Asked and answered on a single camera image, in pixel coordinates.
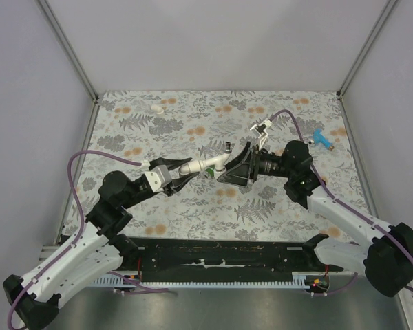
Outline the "white chrome faucet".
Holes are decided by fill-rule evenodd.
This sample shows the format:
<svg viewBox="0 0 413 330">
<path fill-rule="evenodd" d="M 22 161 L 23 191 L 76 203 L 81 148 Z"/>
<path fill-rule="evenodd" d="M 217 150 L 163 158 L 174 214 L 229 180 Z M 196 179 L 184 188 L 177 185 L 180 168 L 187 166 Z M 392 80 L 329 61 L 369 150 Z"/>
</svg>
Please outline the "white chrome faucet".
<svg viewBox="0 0 413 330">
<path fill-rule="evenodd" d="M 228 162 L 230 156 L 232 153 L 232 147 L 230 142 L 225 143 L 225 151 L 223 154 L 204 160 L 202 168 L 207 169 L 207 168 L 214 168 L 215 171 L 217 172 L 223 172 L 226 169 L 226 163 Z"/>
</svg>

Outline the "white pipe elbow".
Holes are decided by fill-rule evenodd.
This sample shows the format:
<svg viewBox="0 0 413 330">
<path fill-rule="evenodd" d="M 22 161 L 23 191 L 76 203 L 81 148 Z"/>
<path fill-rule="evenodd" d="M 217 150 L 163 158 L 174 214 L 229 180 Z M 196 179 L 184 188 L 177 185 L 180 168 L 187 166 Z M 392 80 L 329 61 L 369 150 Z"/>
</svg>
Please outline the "white pipe elbow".
<svg viewBox="0 0 413 330">
<path fill-rule="evenodd" d="M 162 115 L 165 112 L 165 110 L 160 105 L 157 105 L 157 104 L 153 104 L 151 106 L 151 110 L 157 115 Z"/>
</svg>

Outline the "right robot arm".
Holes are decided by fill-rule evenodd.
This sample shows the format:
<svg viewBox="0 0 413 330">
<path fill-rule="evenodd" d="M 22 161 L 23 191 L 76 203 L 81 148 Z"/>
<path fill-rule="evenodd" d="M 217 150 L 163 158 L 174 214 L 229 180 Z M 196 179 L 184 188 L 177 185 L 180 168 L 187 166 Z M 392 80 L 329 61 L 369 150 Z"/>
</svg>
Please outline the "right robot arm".
<svg viewBox="0 0 413 330">
<path fill-rule="evenodd" d="M 348 234 L 353 243 L 340 243 L 324 234 L 310 239 L 301 253 L 303 266 L 318 270 L 334 265 L 367 278 L 381 294 L 393 297 L 413 281 L 413 229 L 391 225 L 360 210 L 329 191 L 313 166 L 307 144 L 293 140 L 281 155 L 247 144 L 226 166 L 218 181 L 247 186 L 259 176 L 286 179 L 288 198 L 323 216 Z"/>
</svg>

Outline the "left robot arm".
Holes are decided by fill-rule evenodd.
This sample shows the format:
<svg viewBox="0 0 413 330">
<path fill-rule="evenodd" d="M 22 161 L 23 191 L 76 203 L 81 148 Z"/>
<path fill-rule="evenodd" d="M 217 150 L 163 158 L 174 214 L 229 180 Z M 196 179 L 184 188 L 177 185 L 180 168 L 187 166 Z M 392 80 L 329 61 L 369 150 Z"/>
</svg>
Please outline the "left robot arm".
<svg viewBox="0 0 413 330">
<path fill-rule="evenodd" d="M 17 321 L 20 329 L 44 329 L 92 281 L 118 267 L 135 267 L 138 247 L 122 233 L 132 219 L 129 208 L 160 193 L 179 192 L 197 173 L 187 170 L 174 179 L 171 172 L 189 162 L 158 158 L 139 164 L 144 172 L 137 179 L 119 170 L 104 176 L 98 201 L 88 214 L 79 211 L 80 225 L 71 237 L 33 270 L 4 280 L 7 327 L 14 329 Z"/>
</svg>

